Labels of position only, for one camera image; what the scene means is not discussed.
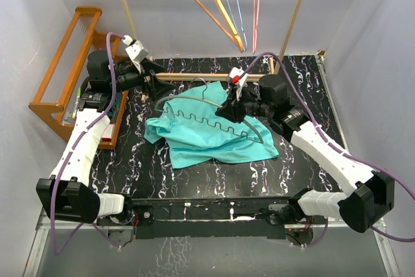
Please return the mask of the teal t shirt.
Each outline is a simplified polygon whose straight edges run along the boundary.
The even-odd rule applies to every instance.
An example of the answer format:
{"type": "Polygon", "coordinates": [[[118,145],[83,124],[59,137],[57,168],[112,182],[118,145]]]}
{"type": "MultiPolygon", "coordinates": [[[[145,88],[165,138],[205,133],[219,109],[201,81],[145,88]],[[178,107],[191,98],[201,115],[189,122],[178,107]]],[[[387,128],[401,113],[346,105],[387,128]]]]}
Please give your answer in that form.
{"type": "MultiPolygon", "coordinates": [[[[182,95],[202,98],[202,91],[205,86],[191,88],[182,95]]],[[[222,84],[211,82],[208,84],[207,91],[204,98],[222,104],[226,98],[227,93],[222,87],[222,84]]],[[[172,108],[183,110],[186,114],[194,113],[198,118],[204,112],[203,102],[173,99],[165,102],[163,107],[171,105],[172,108]]],[[[243,123],[231,123],[225,118],[215,115],[217,108],[207,105],[207,109],[212,109],[212,117],[210,121],[216,117],[222,125],[231,125],[234,127],[236,133],[242,130],[249,131],[251,138],[256,138],[256,135],[243,123]]],[[[147,119],[145,122],[145,139],[150,143],[155,143],[159,139],[166,140],[169,151],[172,167],[175,169],[182,169],[192,165],[196,165],[208,160],[218,160],[223,163],[246,163],[256,162],[261,160],[273,159],[279,156],[277,148],[274,146],[274,140],[269,129],[259,120],[253,117],[245,117],[261,134],[264,144],[254,143],[246,138],[239,138],[230,133],[220,131],[217,128],[211,128],[206,124],[200,124],[193,120],[187,120],[182,117],[175,117],[172,114],[161,114],[160,117],[153,117],[147,119]]]]}

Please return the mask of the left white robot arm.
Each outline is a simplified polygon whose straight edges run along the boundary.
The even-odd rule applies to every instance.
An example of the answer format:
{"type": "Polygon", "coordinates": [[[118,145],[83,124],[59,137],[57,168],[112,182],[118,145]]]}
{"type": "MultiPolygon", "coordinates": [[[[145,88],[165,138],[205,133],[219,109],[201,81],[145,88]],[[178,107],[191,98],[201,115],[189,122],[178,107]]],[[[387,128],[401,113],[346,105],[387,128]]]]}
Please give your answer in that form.
{"type": "Polygon", "coordinates": [[[112,107],[117,95],[139,88],[155,101],[173,84],[160,80],[160,64],[142,59],[134,63],[128,57],[111,61],[105,50],[94,51],[87,57],[88,77],[81,86],[75,126],[63,155],[49,178],[41,178],[36,192],[52,221],[94,223],[101,217],[112,216],[119,224],[128,224],[134,209],[117,193],[96,194],[89,188],[89,173],[102,135],[110,125],[112,107]]]}

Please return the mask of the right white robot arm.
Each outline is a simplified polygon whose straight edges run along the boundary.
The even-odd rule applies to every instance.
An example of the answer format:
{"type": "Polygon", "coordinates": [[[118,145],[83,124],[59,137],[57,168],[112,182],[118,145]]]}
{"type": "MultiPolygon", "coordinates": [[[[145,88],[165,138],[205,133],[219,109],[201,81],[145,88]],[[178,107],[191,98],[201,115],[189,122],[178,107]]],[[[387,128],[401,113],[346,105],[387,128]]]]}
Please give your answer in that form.
{"type": "Polygon", "coordinates": [[[226,81],[229,94],[217,109],[217,116],[233,123],[242,123],[247,115],[267,118],[274,132],[308,154],[341,188],[336,193],[301,190],[278,211],[281,220],[304,223],[315,215],[332,217],[363,233],[394,207],[394,180],[347,156],[289,97],[281,77],[262,76],[258,94],[246,87],[239,72],[229,74],[226,81]]]}

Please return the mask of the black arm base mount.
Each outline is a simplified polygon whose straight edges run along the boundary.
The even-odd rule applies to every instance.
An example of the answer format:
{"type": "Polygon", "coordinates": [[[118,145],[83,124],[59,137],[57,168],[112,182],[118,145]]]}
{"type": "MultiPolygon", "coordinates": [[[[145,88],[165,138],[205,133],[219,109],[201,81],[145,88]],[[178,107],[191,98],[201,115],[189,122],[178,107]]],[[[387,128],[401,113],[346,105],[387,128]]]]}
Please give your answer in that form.
{"type": "Polygon", "coordinates": [[[101,226],[128,226],[136,239],[266,237],[285,239],[289,228],[310,230],[323,217],[296,219],[288,197],[128,199],[124,212],[101,226]]]}

